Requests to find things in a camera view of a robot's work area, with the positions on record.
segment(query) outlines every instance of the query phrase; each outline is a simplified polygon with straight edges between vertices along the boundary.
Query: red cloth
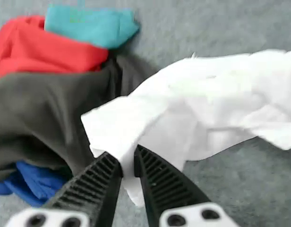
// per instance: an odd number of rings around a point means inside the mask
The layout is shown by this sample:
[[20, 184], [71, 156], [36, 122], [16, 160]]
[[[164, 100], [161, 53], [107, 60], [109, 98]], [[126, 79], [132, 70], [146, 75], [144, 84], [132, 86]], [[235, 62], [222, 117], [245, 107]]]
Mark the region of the red cloth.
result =
[[0, 77], [12, 72], [99, 70], [108, 50], [44, 31], [45, 17], [18, 17], [0, 30]]

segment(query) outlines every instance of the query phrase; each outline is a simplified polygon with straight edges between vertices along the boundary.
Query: blue cloth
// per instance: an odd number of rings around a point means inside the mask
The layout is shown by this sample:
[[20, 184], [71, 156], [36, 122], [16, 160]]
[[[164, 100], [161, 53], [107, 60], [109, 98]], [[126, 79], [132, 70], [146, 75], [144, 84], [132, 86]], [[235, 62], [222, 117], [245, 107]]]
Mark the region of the blue cloth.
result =
[[106, 49], [118, 48], [132, 37], [139, 25], [131, 10], [98, 11], [81, 7], [50, 5], [45, 17], [46, 31]]
[[5, 185], [5, 182], [0, 183], [0, 195], [11, 195], [13, 192]]
[[0, 195], [16, 194], [34, 207], [40, 207], [66, 183], [66, 179], [48, 168], [25, 162], [16, 163], [17, 171], [0, 183]]

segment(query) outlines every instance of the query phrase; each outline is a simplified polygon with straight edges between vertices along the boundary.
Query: fabric fold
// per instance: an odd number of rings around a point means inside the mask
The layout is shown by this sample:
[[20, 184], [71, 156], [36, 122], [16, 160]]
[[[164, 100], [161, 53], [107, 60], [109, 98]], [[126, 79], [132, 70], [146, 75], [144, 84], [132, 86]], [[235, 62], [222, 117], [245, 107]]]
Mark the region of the fabric fold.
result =
[[107, 151], [120, 161], [124, 186], [141, 206], [130, 167], [137, 144], [179, 170], [255, 136], [291, 148], [291, 52], [183, 59], [81, 118], [93, 155]]
[[139, 30], [139, 25], [128, 9], [50, 5], [45, 30], [94, 46], [115, 49], [131, 38]]
[[18, 17], [0, 30], [0, 77], [14, 72], [99, 70], [108, 50], [44, 31], [45, 17]]
[[0, 78], [0, 182], [18, 161], [53, 170], [69, 166], [73, 175], [82, 171], [94, 157], [80, 116], [130, 94], [154, 73], [143, 68], [150, 69], [123, 55], [111, 57], [99, 72]]

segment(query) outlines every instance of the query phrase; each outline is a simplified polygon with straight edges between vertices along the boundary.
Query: pile of clothes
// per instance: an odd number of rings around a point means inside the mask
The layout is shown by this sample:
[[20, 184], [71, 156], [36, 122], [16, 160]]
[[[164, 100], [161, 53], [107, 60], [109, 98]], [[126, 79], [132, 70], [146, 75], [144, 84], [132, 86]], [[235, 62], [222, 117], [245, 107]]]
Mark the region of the pile of clothes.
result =
[[154, 71], [113, 55], [139, 30], [129, 10], [51, 5], [0, 30], [0, 195], [44, 204], [94, 159], [81, 115]]

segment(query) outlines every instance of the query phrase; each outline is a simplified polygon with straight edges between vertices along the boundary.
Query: screw hole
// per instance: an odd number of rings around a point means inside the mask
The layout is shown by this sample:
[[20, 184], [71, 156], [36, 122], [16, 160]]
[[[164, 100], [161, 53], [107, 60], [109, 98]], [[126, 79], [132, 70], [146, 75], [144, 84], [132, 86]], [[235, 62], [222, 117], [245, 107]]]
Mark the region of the screw hole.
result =
[[170, 215], [168, 218], [168, 225], [169, 226], [183, 226], [186, 224], [184, 217], [181, 215], [173, 214]]
[[212, 219], [219, 219], [220, 216], [217, 212], [213, 210], [204, 210], [202, 211], [202, 217], [206, 220], [212, 220]]
[[78, 218], [68, 218], [64, 221], [62, 227], [80, 227], [80, 220]]
[[46, 217], [43, 214], [36, 214], [32, 216], [28, 222], [27, 227], [41, 227], [46, 221]]

